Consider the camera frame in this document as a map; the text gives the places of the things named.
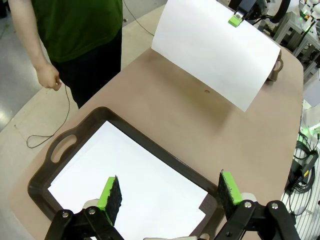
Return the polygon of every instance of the white paper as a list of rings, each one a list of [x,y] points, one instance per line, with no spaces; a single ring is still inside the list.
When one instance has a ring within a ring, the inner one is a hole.
[[[117,175],[122,203],[115,228],[124,239],[188,236],[205,214],[207,192],[177,173],[106,122],[86,152],[71,159],[49,191],[64,209],[79,212],[98,199],[109,177]]]
[[[246,111],[273,69],[280,48],[215,0],[169,0],[152,49]]]

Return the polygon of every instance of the wooden table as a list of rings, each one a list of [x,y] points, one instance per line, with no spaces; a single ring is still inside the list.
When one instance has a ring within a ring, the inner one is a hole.
[[[10,193],[12,211],[35,239],[44,239],[50,221],[29,197],[28,182],[52,141],[100,106],[110,108],[211,182],[218,184],[224,169],[232,172],[241,192],[254,193],[260,204],[279,199],[292,162],[303,94],[302,65],[284,48],[282,59],[278,81],[266,82],[242,112],[198,79],[147,50],[92,97],[41,150]]]

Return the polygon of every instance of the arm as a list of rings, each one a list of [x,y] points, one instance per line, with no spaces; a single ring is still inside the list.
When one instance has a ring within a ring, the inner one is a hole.
[[[39,83],[57,91],[61,87],[59,72],[47,61],[42,50],[31,0],[8,1],[16,32],[36,70]]]

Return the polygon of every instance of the floor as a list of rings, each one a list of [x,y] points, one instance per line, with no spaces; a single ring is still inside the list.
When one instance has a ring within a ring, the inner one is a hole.
[[[159,6],[166,0],[150,0],[148,4],[126,1],[132,13],[142,16],[138,21],[154,33],[163,10]],[[122,31],[122,68],[147,50],[153,39],[133,21],[128,10],[124,10],[124,18],[128,22]],[[53,133],[66,117],[68,101],[64,87],[55,92],[39,86],[10,17],[0,21],[0,35],[1,29],[5,31],[0,39],[0,238],[31,240],[33,238],[10,211],[8,195],[18,177],[43,147],[28,148],[28,136]],[[76,111],[77,106],[72,100],[69,117]],[[39,139],[34,139],[30,144],[37,142]]]

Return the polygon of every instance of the black tray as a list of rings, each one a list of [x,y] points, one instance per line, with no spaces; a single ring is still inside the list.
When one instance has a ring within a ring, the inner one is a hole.
[[[98,107],[93,110],[78,126],[60,134],[49,147],[44,163],[28,184],[28,194],[42,212],[52,220],[56,212],[62,209],[48,188],[70,159],[72,159],[88,139],[106,121],[109,121],[165,164],[208,192],[208,195],[199,207],[199,209],[205,213],[205,218],[191,234],[198,236],[203,231],[206,231],[206,233],[215,233],[217,226],[224,216],[221,205],[217,204],[220,202],[217,186],[185,165],[106,107]],[[63,152],[58,162],[52,162],[51,157],[55,148],[62,140],[70,135],[76,136],[76,142]]]

